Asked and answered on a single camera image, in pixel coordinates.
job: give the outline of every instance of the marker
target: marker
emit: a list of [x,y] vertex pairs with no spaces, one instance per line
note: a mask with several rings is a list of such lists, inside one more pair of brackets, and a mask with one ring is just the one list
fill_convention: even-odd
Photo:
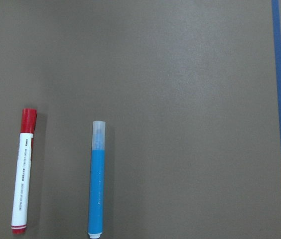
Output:
[[103,191],[105,157],[105,122],[93,122],[88,234],[100,238],[103,232]]
[[26,229],[31,153],[35,122],[36,110],[23,109],[11,222],[12,233],[14,234],[24,233]]

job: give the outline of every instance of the marker end cap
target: marker end cap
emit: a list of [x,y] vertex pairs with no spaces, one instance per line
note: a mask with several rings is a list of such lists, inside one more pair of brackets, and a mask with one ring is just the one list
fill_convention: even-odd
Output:
[[22,234],[22,233],[25,233],[25,228],[21,228],[21,229],[12,229],[12,233],[13,233],[13,234]]
[[90,239],[97,239],[101,237],[101,233],[97,233],[97,234],[89,234],[90,235]]

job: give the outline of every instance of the transparent cap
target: transparent cap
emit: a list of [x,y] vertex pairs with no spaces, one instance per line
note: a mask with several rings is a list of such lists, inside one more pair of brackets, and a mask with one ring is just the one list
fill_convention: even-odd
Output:
[[92,150],[105,150],[105,122],[93,122]]

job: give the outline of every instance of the blue marker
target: blue marker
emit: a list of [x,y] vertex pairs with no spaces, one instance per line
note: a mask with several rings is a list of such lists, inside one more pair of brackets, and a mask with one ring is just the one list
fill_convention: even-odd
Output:
[[100,238],[103,232],[105,122],[93,122],[88,234]]

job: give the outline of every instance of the red marker cap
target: red marker cap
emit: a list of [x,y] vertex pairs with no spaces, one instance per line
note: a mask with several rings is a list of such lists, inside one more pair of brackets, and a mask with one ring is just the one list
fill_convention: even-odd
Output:
[[12,229],[12,233],[13,233],[13,234],[22,234],[22,233],[25,233],[25,228],[21,228],[21,229]]
[[21,133],[34,133],[36,110],[25,108],[22,111]]

